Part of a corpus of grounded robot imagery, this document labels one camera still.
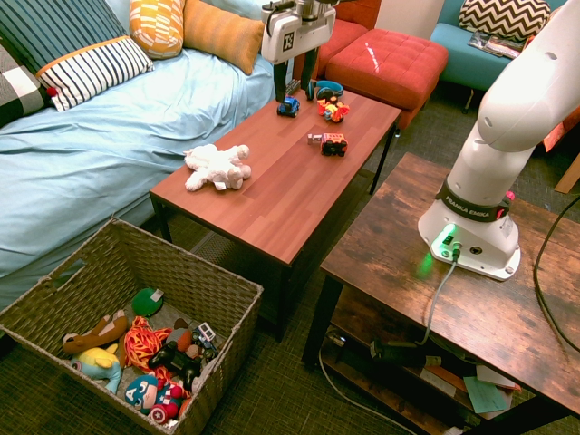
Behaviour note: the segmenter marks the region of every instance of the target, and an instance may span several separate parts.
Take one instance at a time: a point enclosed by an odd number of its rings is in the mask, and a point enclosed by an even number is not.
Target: yellow patterned pillow
[[[264,24],[223,11],[200,0],[187,0],[183,11],[183,46],[233,63],[245,74],[254,70]]]
[[[185,0],[131,0],[130,35],[151,59],[168,59],[183,45]]]

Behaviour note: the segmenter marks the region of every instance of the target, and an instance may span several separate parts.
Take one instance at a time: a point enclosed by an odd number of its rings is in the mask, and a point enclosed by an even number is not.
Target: magazine
[[[509,59],[516,59],[524,49],[524,43],[500,38],[499,36],[476,31],[469,39],[468,44],[479,48],[484,52],[495,54],[496,56],[506,56]]]

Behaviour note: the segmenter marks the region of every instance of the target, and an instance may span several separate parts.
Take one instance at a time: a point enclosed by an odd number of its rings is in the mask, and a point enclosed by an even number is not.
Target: brown plush dog
[[[119,310],[112,317],[105,315],[97,325],[88,333],[79,335],[68,333],[63,337],[63,350],[65,353],[74,355],[84,352],[92,347],[102,346],[119,340],[127,332],[129,322],[123,310]]]

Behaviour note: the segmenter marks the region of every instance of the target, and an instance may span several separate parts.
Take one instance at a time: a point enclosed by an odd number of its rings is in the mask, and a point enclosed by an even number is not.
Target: toy car
[[[348,141],[342,133],[309,134],[308,143],[320,143],[320,151],[325,156],[344,156],[348,149]]]
[[[280,103],[277,109],[277,113],[280,116],[289,116],[295,118],[298,110],[300,109],[300,102],[294,98],[286,96],[284,102]]]
[[[216,333],[213,332],[207,322],[200,324],[193,331],[191,338],[194,343],[201,343],[201,345],[206,348],[203,352],[206,361],[210,361],[218,356],[218,349],[216,349],[216,346],[213,344],[213,341],[216,338]]]

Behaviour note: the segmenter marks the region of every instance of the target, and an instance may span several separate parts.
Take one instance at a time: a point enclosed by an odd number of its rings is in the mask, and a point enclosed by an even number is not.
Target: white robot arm
[[[499,75],[419,231],[438,259],[498,280],[519,265],[507,192],[534,147],[580,106],[580,0],[568,0]]]
[[[318,47],[333,34],[339,0],[281,0],[262,6],[266,25],[262,56],[274,64],[275,98],[284,102],[288,60],[305,53],[301,87],[306,89],[318,57]]]

